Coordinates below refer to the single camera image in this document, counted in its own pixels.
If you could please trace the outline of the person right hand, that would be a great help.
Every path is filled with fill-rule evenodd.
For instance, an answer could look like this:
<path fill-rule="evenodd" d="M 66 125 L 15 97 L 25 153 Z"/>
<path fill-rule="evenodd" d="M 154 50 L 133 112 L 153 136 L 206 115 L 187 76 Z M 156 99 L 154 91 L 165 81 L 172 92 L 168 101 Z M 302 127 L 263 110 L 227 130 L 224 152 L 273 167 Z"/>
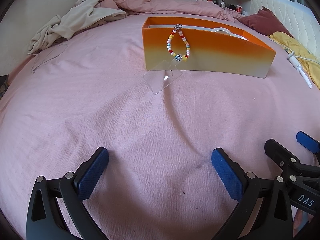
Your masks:
<path fill-rule="evenodd" d="M 298 209 L 293 219 L 293 236 L 295 236 L 307 222 L 310 223 L 312 219 L 313 215 Z"/>

